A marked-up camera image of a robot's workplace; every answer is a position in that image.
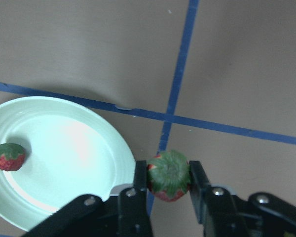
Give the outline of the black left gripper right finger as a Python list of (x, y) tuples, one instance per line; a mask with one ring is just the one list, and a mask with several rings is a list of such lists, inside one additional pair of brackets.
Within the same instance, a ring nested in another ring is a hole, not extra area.
[(296, 206), (266, 192), (247, 200), (210, 183), (202, 165), (190, 161), (190, 198), (206, 237), (296, 237)]

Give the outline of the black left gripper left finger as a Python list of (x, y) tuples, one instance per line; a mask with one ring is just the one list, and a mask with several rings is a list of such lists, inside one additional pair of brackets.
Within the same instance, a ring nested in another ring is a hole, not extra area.
[(131, 184), (112, 189), (108, 200), (76, 197), (36, 225), (26, 237), (151, 237), (147, 212), (147, 163), (137, 161)]

